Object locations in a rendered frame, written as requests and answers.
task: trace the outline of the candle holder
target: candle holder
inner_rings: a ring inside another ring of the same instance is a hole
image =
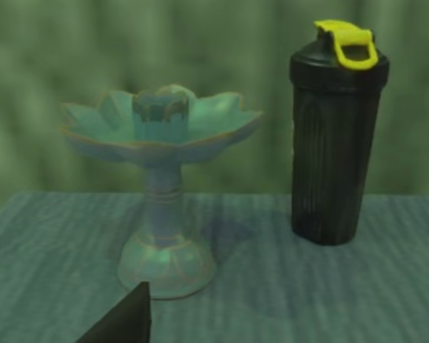
[[[120,282],[128,290],[149,282],[153,299],[185,297],[208,285],[216,264],[183,213],[181,166],[246,139],[262,113],[242,109],[238,93],[198,99],[174,84],[138,95],[109,91],[96,108],[63,107],[69,124],[62,132],[79,153],[145,170],[144,213],[122,250]]]

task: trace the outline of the gray tablecloth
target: gray tablecloth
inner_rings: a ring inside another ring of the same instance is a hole
[[[73,342],[125,294],[135,194],[25,193],[0,212],[0,343]],[[355,240],[292,234],[290,198],[187,195],[220,268],[152,302],[152,343],[429,342],[429,197],[366,197]]]

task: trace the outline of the yellow carrying loop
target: yellow carrying loop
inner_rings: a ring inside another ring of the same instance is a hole
[[[370,30],[360,29],[356,25],[339,20],[315,21],[315,25],[324,32],[332,32],[335,55],[338,62],[345,68],[366,70],[378,63],[378,54]],[[366,46],[369,54],[368,59],[355,61],[347,58],[342,48],[353,45]]]

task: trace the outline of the pedestal base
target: pedestal base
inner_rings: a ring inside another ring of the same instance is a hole
[[[133,234],[122,250],[118,277],[129,291],[146,281],[152,299],[175,299],[203,289],[215,271],[204,242],[182,239],[177,245],[159,248]]]

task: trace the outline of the green curtain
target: green curtain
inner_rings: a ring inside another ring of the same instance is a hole
[[[389,56],[367,192],[429,194],[429,0],[0,0],[0,207],[23,190],[136,192],[141,171],[79,156],[60,102],[179,83],[240,91],[264,109],[254,136],[184,168],[189,192],[287,192],[290,55],[318,19],[373,29]]]

